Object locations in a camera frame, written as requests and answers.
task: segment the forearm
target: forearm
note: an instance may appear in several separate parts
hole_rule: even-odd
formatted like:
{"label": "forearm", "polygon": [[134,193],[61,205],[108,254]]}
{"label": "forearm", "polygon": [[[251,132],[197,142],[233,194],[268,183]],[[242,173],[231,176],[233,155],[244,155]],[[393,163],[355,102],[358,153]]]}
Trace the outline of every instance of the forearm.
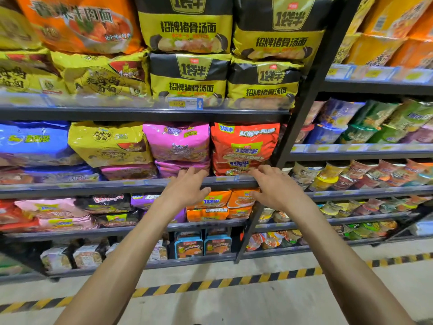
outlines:
{"label": "forearm", "polygon": [[75,295],[55,324],[111,325],[131,298],[170,219],[179,210],[159,198]]}
{"label": "forearm", "polygon": [[298,209],[285,212],[297,223],[349,324],[413,324],[392,293],[338,236],[316,204],[310,199],[303,202]]}

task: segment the blue noodle package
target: blue noodle package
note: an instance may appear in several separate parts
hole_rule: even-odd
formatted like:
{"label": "blue noodle package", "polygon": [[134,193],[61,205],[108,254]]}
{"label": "blue noodle package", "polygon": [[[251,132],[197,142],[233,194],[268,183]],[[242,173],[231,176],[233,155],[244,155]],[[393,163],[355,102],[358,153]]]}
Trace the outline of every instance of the blue noodle package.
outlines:
{"label": "blue noodle package", "polygon": [[78,165],[83,159],[68,146],[66,121],[0,123],[0,158],[9,165]]}

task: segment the hand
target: hand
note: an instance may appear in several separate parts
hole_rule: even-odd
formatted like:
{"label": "hand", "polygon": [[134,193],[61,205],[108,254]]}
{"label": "hand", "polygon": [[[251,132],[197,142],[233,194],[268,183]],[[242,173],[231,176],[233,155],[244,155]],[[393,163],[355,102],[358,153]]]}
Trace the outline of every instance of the hand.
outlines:
{"label": "hand", "polygon": [[287,174],[270,165],[260,165],[250,174],[257,180],[262,193],[252,191],[251,195],[262,205],[293,216],[308,204],[316,204],[304,193],[302,188]]}
{"label": "hand", "polygon": [[166,203],[172,203],[177,209],[195,205],[210,193],[210,187],[200,190],[203,179],[208,172],[200,170],[196,173],[196,168],[180,170],[177,177],[171,177],[169,184],[165,187],[158,199]]}

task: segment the supermarket aisle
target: supermarket aisle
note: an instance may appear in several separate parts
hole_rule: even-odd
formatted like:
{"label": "supermarket aisle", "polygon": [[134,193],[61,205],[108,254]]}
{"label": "supermarket aisle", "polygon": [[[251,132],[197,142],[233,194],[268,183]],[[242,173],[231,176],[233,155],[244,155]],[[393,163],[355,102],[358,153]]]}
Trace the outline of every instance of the supermarket aisle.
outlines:
{"label": "supermarket aisle", "polygon": [[[359,246],[364,260],[433,252],[433,239]],[[239,265],[220,262],[182,268],[147,270],[138,287],[256,275],[317,266],[311,253],[255,260]],[[431,269],[433,260],[375,268],[375,272],[403,304],[411,317],[433,317]],[[74,295],[86,277],[62,279],[59,283],[38,281],[0,286],[0,304]],[[62,308],[0,315],[4,325],[51,325]],[[198,290],[132,299],[120,325],[173,324],[346,324],[324,276]]]}

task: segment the orange noodle package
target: orange noodle package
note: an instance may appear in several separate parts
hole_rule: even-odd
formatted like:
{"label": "orange noodle package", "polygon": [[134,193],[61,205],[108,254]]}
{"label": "orange noodle package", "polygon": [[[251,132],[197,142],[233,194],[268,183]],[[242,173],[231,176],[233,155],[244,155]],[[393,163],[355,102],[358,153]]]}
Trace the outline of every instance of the orange noodle package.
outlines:
{"label": "orange noodle package", "polygon": [[131,0],[17,0],[39,38],[52,50],[132,54],[141,34]]}

